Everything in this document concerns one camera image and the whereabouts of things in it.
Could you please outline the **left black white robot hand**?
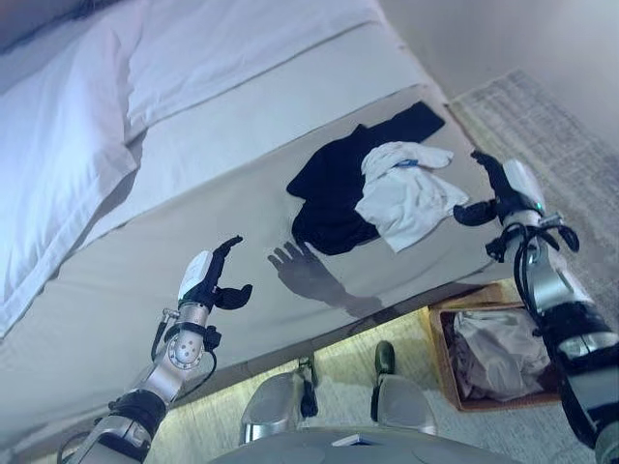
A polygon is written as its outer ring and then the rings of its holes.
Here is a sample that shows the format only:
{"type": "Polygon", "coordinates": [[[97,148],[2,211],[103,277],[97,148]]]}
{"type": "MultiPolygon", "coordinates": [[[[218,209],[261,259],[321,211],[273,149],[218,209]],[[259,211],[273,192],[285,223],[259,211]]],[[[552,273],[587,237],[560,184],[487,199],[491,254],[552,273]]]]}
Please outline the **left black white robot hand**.
{"type": "Polygon", "coordinates": [[[178,292],[178,306],[202,305],[211,312],[215,307],[236,310],[245,306],[251,297],[252,285],[240,289],[219,287],[224,264],[230,250],[243,241],[235,236],[214,250],[200,251],[186,268],[178,292]]]}

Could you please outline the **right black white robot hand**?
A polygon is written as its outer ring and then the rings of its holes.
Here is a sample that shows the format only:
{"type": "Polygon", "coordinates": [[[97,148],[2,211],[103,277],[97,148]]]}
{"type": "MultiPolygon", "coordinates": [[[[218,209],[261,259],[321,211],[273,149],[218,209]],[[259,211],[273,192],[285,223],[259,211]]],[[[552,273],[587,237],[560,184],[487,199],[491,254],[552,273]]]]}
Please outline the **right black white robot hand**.
{"type": "Polygon", "coordinates": [[[475,151],[471,157],[486,171],[494,197],[468,206],[455,206],[453,215],[462,225],[475,227],[498,220],[503,227],[525,218],[526,224],[545,216],[545,198],[532,170],[517,159],[500,162],[475,151]]]}

